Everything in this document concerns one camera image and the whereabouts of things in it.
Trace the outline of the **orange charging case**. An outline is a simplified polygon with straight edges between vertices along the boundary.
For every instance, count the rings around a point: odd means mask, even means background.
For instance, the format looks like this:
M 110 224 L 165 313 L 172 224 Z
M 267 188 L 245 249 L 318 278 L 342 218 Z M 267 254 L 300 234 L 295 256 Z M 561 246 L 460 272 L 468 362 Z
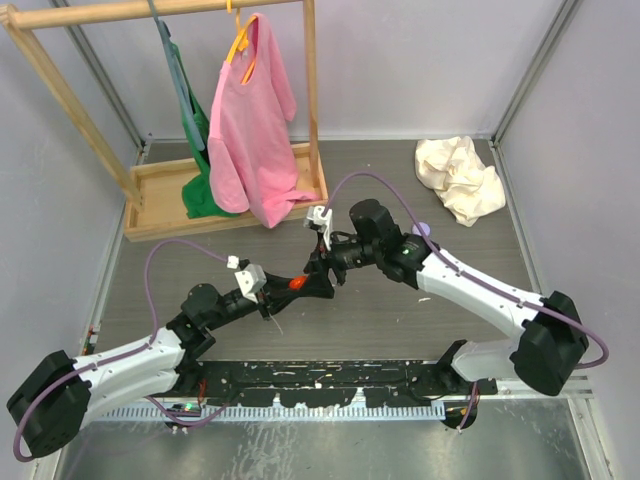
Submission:
M 300 290 L 304 284 L 307 281 L 307 276 L 306 275 L 301 275 L 301 276 L 297 276 L 295 278 L 292 278 L 289 281 L 289 288 L 291 290 Z

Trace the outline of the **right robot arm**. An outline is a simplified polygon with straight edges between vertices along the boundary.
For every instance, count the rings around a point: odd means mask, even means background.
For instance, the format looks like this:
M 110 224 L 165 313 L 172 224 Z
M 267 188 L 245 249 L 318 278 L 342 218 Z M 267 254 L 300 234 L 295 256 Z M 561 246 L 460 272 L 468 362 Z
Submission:
M 447 299 L 504 334 L 498 341 L 454 342 L 438 362 L 444 390 L 459 394 L 475 381 L 517 378 L 543 395 L 562 391 L 589 346 L 569 296 L 542 297 L 473 269 L 425 241 L 417 226 L 402 232 L 375 199 L 355 204 L 349 216 L 352 235 L 333 229 L 331 210 L 308 209 L 304 224 L 318 237 L 310 273 L 343 283 L 347 271 L 374 265 L 389 280 Z

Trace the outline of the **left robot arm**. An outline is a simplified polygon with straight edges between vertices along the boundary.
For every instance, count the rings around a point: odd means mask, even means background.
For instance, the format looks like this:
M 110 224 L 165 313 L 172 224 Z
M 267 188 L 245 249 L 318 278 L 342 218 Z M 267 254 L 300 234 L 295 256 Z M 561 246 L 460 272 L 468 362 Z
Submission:
M 131 400 L 169 390 L 191 395 L 200 384 L 192 365 L 214 344 L 213 330 L 254 312 L 275 314 L 310 283 L 307 275 L 289 279 L 249 268 L 236 278 L 238 288 L 226 294 L 211 284 L 193 287 L 179 314 L 143 339 L 102 354 L 47 355 L 7 402 L 17 426 L 15 457 L 46 457 L 95 418 Z

